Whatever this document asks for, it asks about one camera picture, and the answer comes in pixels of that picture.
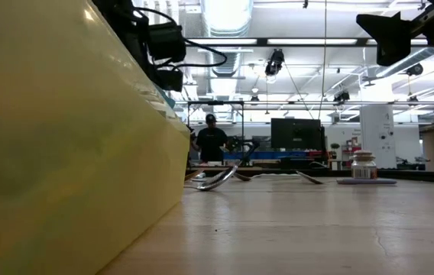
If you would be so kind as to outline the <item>orange-handled metal spoon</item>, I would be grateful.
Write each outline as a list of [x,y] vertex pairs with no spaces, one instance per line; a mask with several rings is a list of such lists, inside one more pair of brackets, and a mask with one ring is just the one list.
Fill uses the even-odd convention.
[[223,170],[221,173],[218,173],[214,177],[205,180],[198,185],[185,185],[184,188],[196,189],[199,191],[210,191],[221,186],[223,183],[227,182],[232,176],[236,173],[237,169],[241,165],[241,160],[237,161],[232,167],[228,167]]

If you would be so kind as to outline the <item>white pillar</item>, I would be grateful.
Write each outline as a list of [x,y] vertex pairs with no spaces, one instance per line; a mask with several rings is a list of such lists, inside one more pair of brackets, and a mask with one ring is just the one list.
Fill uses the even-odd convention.
[[394,114],[391,105],[366,105],[360,109],[361,148],[375,156],[380,169],[397,167]]

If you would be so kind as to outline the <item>black metal frame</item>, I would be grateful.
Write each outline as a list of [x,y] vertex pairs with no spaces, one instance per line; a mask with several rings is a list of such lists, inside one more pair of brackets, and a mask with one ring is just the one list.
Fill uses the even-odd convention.
[[[284,62],[265,67],[274,49]],[[392,66],[376,64],[376,43],[356,38],[196,38],[188,46],[183,91],[175,111],[190,124],[208,113],[223,124],[266,124],[313,118],[356,125],[366,105],[391,105],[398,125],[434,125],[434,47],[412,42]]]

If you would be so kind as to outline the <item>yellow plastic bin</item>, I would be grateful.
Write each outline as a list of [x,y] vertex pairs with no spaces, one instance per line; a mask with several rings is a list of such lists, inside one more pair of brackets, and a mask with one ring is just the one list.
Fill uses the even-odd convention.
[[0,0],[0,275],[93,275],[180,201],[189,134],[92,0]]

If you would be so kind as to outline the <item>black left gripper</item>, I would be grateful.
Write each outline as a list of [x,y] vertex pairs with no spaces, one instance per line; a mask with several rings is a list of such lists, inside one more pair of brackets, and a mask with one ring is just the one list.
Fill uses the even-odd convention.
[[183,73],[177,69],[177,65],[186,57],[181,26],[170,22],[150,25],[147,47],[151,56],[154,82],[164,90],[181,92]]

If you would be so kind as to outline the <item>striped-handle metal spoon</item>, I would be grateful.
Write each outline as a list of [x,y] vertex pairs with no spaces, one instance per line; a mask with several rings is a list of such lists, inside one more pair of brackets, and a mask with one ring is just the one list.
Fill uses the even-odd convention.
[[240,173],[234,173],[233,177],[241,180],[243,182],[249,182],[252,181],[253,179],[257,179],[257,178],[261,178],[261,177],[266,177],[266,178],[270,178],[270,177],[295,177],[298,176],[298,174],[285,174],[285,173],[262,173],[262,174],[258,174],[258,175],[254,175],[254,176],[245,176],[242,175]]

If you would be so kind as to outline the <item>small white-lidded jar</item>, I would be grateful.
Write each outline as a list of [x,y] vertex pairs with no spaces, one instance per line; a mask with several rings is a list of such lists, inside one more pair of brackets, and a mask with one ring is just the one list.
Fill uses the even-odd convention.
[[355,179],[377,179],[375,156],[368,150],[357,150],[351,158],[351,174]]

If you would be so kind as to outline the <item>purple-handled metal spoon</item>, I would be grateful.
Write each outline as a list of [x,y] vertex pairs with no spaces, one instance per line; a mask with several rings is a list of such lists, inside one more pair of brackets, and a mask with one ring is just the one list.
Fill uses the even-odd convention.
[[[302,173],[300,171],[297,171],[296,173],[299,176],[305,178],[306,180],[312,183],[322,184],[322,182],[319,181],[318,179],[306,175],[305,173]],[[336,180],[336,182],[339,185],[395,185],[397,183],[396,180],[372,180],[372,179],[355,179],[355,178],[340,179],[340,180]]]

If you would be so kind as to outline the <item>person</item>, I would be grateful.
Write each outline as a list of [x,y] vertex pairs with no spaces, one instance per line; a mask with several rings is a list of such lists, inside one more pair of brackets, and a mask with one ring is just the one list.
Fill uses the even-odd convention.
[[224,153],[221,147],[226,146],[228,136],[216,126],[216,118],[213,114],[206,116],[206,125],[206,128],[199,131],[192,146],[200,152],[199,158],[202,163],[222,162]]

